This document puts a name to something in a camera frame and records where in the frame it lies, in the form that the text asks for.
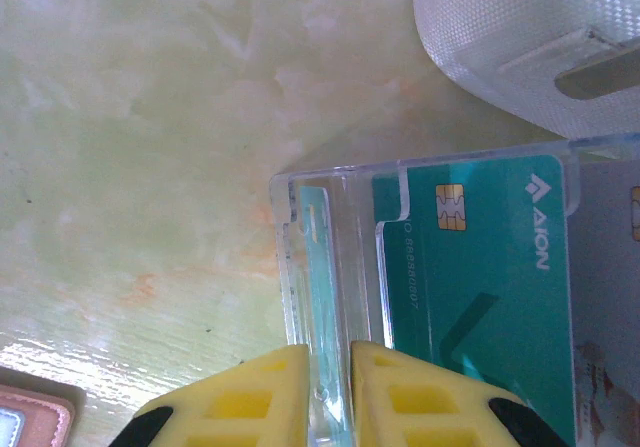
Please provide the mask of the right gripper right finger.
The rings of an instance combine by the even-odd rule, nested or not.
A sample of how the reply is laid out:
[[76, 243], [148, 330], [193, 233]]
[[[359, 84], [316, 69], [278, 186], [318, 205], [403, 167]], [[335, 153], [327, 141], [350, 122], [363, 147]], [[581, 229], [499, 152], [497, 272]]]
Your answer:
[[507, 390], [371, 341], [350, 350], [357, 447], [569, 447]]

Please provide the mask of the grey fish print card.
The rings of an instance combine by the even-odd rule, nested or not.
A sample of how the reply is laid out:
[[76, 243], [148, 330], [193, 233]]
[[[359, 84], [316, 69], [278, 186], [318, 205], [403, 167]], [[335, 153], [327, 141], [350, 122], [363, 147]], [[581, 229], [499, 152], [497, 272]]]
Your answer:
[[640, 160], [581, 167], [569, 255], [578, 447], [640, 447]]

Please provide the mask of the teal AION credit card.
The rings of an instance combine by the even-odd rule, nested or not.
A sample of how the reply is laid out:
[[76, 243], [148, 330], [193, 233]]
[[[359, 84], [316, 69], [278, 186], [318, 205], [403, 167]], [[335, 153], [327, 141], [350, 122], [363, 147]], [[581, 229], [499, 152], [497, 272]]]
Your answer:
[[386, 345], [511, 391], [573, 444], [562, 163], [414, 166], [372, 189]]

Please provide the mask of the clear acrylic card stand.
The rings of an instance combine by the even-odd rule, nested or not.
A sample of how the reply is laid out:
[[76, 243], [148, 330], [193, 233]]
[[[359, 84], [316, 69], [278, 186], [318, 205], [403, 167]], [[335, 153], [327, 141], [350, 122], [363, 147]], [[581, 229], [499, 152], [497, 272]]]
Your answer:
[[287, 338], [290, 343], [305, 343], [309, 347], [308, 265], [300, 188], [322, 187], [328, 194], [345, 400], [350, 408], [351, 447], [355, 447], [356, 444], [351, 406], [349, 359], [351, 343], [356, 340], [369, 340], [391, 348], [386, 345], [383, 335], [382, 283], [377, 250], [379, 228], [374, 219], [373, 178], [379, 174], [398, 174], [414, 166], [538, 155], [557, 158], [562, 163], [564, 171], [575, 427], [575, 441], [573, 444], [567, 444], [569, 447], [578, 447], [568, 221], [580, 203], [582, 165], [594, 162], [640, 160], [640, 133], [564, 140], [456, 156], [336, 167], [328, 170], [281, 174], [273, 179], [271, 195]]

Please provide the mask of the grey and brown booklet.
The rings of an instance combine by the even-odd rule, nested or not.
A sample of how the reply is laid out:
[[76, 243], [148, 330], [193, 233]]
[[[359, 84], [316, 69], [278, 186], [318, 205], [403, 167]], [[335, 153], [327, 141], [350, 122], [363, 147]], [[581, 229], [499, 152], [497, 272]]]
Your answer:
[[0, 366], [0, 447], [69, 447], [85, 392]]

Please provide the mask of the white zippered case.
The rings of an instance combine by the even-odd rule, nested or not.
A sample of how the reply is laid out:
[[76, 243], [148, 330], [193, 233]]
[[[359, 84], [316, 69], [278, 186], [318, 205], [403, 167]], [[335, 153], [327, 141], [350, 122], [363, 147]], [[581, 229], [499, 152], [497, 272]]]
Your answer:
[[640, 133], [640, 0], [413, 0], [454, 83], [566, 138]]

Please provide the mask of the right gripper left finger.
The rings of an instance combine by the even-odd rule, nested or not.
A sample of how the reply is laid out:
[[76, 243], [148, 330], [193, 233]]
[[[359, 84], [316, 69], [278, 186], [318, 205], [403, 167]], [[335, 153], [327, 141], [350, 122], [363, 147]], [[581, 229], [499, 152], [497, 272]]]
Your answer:
[[289, 345], [157, 397], [108, 447], [307, 447], [310, 354]]

